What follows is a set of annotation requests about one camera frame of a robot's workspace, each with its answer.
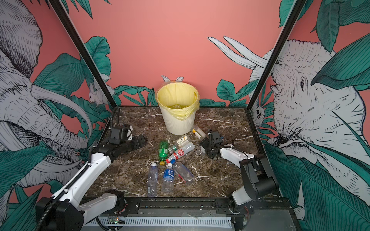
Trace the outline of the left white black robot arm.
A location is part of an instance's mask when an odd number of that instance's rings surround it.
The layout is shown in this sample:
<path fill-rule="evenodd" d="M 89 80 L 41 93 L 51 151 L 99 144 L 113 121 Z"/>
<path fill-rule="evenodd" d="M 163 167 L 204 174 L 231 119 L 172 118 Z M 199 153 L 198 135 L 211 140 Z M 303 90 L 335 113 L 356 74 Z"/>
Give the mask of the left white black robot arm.
<path fill-rule="evenodd" d="M 111 210 L 126 210 L 124 192 L 111 190 L 82 204 L 81 201 L 102 172 L 118 157 L 144 148 L 147 138 L 134 136 L 127 140 L 108 139 L 91 150 L 88 162 L 52 197 L 36 204 L 37 231 L 79 231 L 88 222 Z"/>

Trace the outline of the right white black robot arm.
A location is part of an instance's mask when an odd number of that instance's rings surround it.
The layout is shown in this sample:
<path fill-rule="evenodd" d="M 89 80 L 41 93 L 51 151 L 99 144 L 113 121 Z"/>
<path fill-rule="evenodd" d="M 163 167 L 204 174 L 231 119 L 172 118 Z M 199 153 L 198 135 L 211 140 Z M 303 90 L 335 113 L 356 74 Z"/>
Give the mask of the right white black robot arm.
<path fill-rule="evenodd" d="M 240 168 L 243 186 L 235 190 L 229 198 L 229 206 L 233 213 L 241 212 L 251 201 L 279 189 L 279 183 L 267 156 L 243 152 L 232 144 L 211 137 L 203 138 L 199 146 L 208 158 L 222 158 Z"/>

